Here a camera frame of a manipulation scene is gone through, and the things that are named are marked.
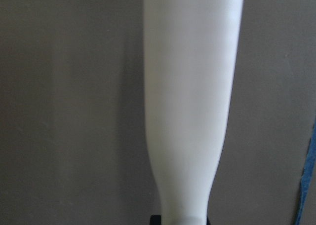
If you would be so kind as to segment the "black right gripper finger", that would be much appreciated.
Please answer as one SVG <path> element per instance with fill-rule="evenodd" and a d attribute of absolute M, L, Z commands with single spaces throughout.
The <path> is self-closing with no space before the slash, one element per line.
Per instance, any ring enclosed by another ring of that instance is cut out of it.
<path fill-rule="evenodd" d="M 150 225 L 161 225 L 161 215 L 151 215 Z"/>

